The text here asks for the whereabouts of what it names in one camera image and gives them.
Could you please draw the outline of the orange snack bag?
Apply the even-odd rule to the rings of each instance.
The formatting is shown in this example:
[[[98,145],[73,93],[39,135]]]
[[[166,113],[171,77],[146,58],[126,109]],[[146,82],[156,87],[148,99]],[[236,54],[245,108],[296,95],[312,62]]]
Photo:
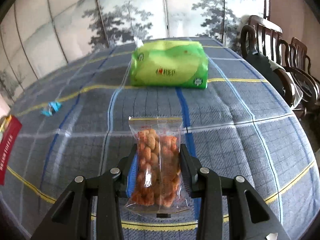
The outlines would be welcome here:
[[[180,117],[129,117],[137,143],[135,188],[126,204],[131,212],[164,216],[187,211],[181,175]]]

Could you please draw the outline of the small blue candy packet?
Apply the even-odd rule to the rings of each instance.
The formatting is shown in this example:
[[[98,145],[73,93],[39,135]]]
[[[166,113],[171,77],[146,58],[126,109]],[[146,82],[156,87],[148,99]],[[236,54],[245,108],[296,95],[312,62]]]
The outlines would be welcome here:
[[[44,107],[41,111],[41,114],[45,116],[53,116],[56,112],[58,112],[61,108],[61,103],[57,101],[49,102],[46,107]]]

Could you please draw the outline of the red toffee tin box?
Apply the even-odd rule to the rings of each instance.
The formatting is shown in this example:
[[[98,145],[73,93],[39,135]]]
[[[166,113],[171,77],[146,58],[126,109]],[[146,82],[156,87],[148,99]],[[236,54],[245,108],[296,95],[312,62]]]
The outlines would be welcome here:
[[[7,170],[10,154],[15,143],[15,140],[22,128],[22,124],[14,115],[1,117],[1,186],[4,185],[5,173]]]

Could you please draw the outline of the green tissue pack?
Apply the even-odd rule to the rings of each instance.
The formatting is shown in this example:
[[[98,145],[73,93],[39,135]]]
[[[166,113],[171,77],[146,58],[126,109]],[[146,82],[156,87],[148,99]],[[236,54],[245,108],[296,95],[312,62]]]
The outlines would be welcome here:
[[[207,88],[208,59],[202,44],[187,40],[144,43],[134,38],[130,83],[135,87]]]

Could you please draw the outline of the dark wooden chair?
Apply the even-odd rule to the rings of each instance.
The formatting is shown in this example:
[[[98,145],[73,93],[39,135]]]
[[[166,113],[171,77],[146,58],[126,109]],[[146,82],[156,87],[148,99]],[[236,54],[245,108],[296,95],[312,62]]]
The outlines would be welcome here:
[[[290,56],[292,66],[309,74],[319,85],[319,80],[311,74],[311,60],[308,56],[307,46],[296,37],[291,39],[290,45],[293,47]]]
[[[240,35],[242,57],[280,94],[295,115],[319,117],[319,85],[291,64],[290,43],[276,24],[256,15],[248,18]]]

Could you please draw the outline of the landscape painted folding screen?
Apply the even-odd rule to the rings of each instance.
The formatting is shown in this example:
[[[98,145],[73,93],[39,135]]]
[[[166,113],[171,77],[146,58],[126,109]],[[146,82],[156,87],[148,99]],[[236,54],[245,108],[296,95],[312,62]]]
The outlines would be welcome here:
[[[207,36],[237,51],[245,19],[269,12],[269,0],[1,0],[1,99],[135,38]]]

